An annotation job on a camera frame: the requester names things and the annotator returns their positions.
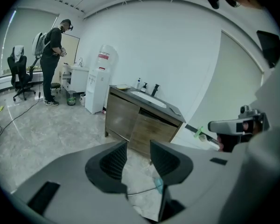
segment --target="bottle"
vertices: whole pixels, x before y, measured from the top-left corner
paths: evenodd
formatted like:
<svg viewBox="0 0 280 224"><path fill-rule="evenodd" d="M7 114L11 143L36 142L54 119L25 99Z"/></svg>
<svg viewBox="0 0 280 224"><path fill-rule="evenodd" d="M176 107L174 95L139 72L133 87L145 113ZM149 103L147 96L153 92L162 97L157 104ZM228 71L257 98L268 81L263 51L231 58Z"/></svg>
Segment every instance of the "bottle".
<svg viewBox="0 0 280 224"><path fill-rule="evenodd" d="M145 84L145 85L141 88L141 91L142 91L143 93L145 93L146 88L147 88L147 83L144 82L144 84Z"/></svg>
<svg viewBox="0 0 280 224"><path fill-rule="evenodd" d="M139 80L137 81L137 84L135 85L135 89L137 89L137 90L138 90L139 87L140 87L140 80L141 80L141 79L139 78Z"/></svg>

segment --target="trash can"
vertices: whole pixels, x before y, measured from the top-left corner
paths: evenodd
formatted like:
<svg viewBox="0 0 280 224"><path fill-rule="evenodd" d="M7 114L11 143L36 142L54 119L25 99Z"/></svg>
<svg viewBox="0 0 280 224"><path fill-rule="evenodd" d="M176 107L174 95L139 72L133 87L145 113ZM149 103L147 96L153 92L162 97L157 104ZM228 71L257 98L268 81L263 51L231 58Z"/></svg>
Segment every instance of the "trash can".
<svg viewBox="0 0 280 224"><path fill-rule="evenodd" d="M76 104L76 94L75 91L67 91L66 92L66 102L68 105L75 105Z"/></svg>
<svg viewBox="0 0 280 224"><path fill-rule="evenodd" d="M79 100L81 102L81 105L85 106L85 94L81 94Z"/></svg>

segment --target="faucet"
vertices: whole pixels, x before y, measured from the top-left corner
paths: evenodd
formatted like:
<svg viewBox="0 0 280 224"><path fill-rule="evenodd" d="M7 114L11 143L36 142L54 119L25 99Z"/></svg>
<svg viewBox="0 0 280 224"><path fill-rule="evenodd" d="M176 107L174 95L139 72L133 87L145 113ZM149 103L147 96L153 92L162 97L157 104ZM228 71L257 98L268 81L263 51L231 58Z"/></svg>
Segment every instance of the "faucet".
<svg viewBox="0 0 280 224"><path fill-rule="evenodd" d="M79 58L79 66L83 67L83 58L82 57Z"/></svg>
<svg viewBox="0 0 280 224"><path fill-rule="evenodd" d="M154 95L155 95L155 93L157 92L159 86L160 86L159 84L155 84L154 91L153 91L153 93L151 94L151 96L154 96Z"/></svg>

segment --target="person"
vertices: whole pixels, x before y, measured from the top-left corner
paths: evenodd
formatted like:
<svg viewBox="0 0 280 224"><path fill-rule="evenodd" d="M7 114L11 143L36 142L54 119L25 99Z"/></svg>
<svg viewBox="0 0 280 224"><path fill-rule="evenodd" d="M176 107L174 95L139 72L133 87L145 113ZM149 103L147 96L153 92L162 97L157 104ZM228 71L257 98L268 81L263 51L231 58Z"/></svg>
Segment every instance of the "person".
<svg viewBox="0 0 280 224"><path fill-rule="evenodd" d="M71 22L69 19L63 20L56 28L51 29L44 40L44 43L49 44L44 48L40 60L43 73L43 94L45 105L57 106L59 102L54 100L51 95L51 82L55 69L58 65L59 58L66 55L66 51L61 46L61 33L70 29Z"/></svg>

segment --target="office chair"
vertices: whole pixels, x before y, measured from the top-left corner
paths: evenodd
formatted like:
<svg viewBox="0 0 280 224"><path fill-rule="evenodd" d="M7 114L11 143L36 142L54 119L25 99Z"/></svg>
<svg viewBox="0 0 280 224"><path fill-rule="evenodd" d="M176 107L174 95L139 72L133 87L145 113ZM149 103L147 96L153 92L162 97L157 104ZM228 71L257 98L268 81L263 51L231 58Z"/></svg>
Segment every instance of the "office chair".
<svg viewBox="0 0 280 224"><path fill-rule="evenodd" d="M13 52L9 58L7 58L7 63L10 68L10 72L12 74L11 84L17 91L17 94L13 97L15 101L15 97L23 93L24 100L27 100L25 97L25 92L33 92L31 90L31 86L28 85L28 82L32 80L33 69L34 67L30 67L29 75L26 73L26 62L27 57L24 56L24 47L23 46L15 46L13 47Z"/></svg>

